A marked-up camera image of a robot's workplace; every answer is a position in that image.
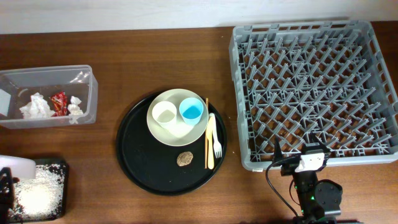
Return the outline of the red snack wrapper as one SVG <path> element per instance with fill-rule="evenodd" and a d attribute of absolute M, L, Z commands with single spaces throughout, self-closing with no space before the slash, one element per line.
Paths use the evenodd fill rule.
<path fill-rule="evenodd" d="M 51 102 L 55 108 L 53 116 L 66 116 L 67 115 L 67 96 L 64 91 L 56 93 L 50 97 Z"/>

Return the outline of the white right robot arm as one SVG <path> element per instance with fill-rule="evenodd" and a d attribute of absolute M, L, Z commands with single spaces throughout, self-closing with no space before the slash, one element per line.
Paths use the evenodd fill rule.
<path fill-rule="evenodd" d="M 281 175 L 291 175 L 295 185 L 302 216 L 295 223 L 336 223 L 341 214 L 340 203 L 343 188 L 336 182 L 317 177 L 327 164 L 331 154 L 315 133 L 308 135 L 305 144 L 297 156 L 282 161 Z"/>

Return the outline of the cream plastic cup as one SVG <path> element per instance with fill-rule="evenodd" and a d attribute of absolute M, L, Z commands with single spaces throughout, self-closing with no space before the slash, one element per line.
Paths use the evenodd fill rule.
<path fill-rule="evenodd" d="M 169 101 L 160 101 L 152 109 L 152 117 L 164 129 L 170 129 L 177 123 L 177 108 Z"/>

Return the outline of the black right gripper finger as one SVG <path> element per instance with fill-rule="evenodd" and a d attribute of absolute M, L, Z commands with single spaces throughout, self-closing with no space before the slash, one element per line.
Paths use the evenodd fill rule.
<path fill-rule="evenodd" d="M 318 145 L 320 146 L 320 148 L 322 148 L 324 153 L 330 153 L 330 150 L 326 147 L 326 145 L 324 143 L 321 142 L 321 140 L 319 140 L 316 136 L 316 134 L 314 132 L 311 132 L 309 134 L 309 139 L 311 143 L 318 143 Z"/>
<path fill-rule="evenodd" d="M 279 162 L 283 159 L 283 155 L 282 155 L 282 150 L 280 148 L 280 144 L 279 144 L 279 138 L 275 137 L 275 143 L 274 143 L 274 156 L 273 156 L 273 163 Z"/>

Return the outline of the pink small bowl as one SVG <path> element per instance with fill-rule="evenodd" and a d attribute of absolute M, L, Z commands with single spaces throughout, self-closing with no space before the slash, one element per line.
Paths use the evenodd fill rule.
<path fill-rule="evenodd" d="M 31 159 L 0 155 L 1 169 L 8 167 L 13 177 L 35 179 L 36 163 Z"/>

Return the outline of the brown cookie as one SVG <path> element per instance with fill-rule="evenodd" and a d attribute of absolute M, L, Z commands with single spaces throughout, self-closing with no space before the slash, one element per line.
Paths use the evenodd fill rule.
<path fill-rule="evenodd" d="M 177 157 L 177 165 L 179 167 L 189 165 L 193 160 L 193 154 L 190 151 L 182 152 Z"/>

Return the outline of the small white tissue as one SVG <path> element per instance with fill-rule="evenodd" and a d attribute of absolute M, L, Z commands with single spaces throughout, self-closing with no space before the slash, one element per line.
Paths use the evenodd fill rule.
<path fill-rule="evenodd" d="M 70 124 L 78 124 L 78 117 L 84 115 L 83 110 L 79 107 L 81 100 L 75 96 L 71 96 L 70 104 L 67 106 L 69 116 L 71 116 Z"/>

